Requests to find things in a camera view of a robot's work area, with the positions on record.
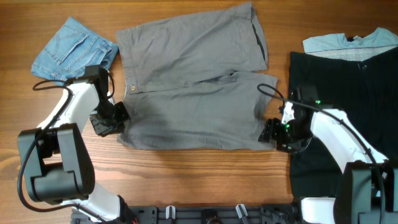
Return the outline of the grey shorts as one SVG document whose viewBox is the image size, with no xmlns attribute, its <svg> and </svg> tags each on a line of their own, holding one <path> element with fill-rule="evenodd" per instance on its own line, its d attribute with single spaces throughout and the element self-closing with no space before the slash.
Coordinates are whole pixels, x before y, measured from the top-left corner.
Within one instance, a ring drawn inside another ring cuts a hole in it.
<svg viewBox="0 0 398 224">
<path fill-rule="evenodd" d="M 130 115 L 120 143 L 135 149 L 273 149 L 259 141 L 274 88 L 251 2 L 119 30 Z"/>
</svg>

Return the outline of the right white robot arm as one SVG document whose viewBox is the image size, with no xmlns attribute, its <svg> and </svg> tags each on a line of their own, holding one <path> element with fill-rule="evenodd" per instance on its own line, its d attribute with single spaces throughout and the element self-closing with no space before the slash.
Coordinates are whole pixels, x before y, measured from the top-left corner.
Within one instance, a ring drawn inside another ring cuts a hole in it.
<svg viewBox="0 0 398 224">
<path fill-rule="evenodd" d="M 260 142 L 302 152 L 313 139 L 328 149 L 343 174 L 334 197 L 302 197 L 304 223 L 397 223 L 397 165 L 373 148 L 347 114 L 320 101 L 287 101 L 282 119 L 268 119 Z"/>
</svg>

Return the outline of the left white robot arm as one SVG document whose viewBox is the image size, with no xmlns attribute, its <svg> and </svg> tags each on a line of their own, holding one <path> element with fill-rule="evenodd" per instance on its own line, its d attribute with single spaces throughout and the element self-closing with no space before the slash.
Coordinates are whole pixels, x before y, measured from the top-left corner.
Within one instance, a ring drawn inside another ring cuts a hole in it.
<svg viewBox="0 0 398 224">
<path fill-rule="evenodd" d="M 107 136 L 119 133 L 128 118 L 121 103 L 110 102 L 108 80 L 99 75 L 57 80 L 63 95 L 52 113 L 18 135 L 17 193 L 25 208 L 45 213 L 73 207 L 92 222 L 136 222 L 121 196 L 96 183 L 81 136 L 88 120 L 97 135 Z"/>
</svg>

